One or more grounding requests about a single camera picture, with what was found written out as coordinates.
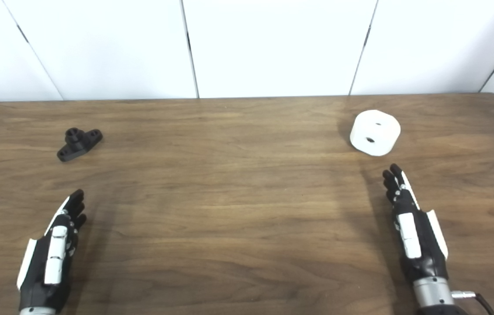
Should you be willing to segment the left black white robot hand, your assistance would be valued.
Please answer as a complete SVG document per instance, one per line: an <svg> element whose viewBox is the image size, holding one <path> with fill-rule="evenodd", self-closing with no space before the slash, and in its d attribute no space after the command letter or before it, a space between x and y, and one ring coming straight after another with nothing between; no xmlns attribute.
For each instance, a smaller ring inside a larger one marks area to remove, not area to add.
<svg viewBox="0 0 494 315"><path fill-rule="evenodd" d="M71 292L70 270L86 222L84 191L77 189L54 213L43 236L29 239L16 286L19 314L58 315Z"/></svg>

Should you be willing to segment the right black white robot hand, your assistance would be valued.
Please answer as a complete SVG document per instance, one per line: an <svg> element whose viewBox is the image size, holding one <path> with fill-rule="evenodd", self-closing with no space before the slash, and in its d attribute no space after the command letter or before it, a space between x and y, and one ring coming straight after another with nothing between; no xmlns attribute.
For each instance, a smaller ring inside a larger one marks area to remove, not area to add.
<svg viewBox="0 0 494 315"><path fill-rule="evenodd" d="M393 225L399 234L400 263L406 280L448 280L448 250L435 212L421 209L407 175L397 164L391 164L382 176L385 195L392 205Z"/></svg>

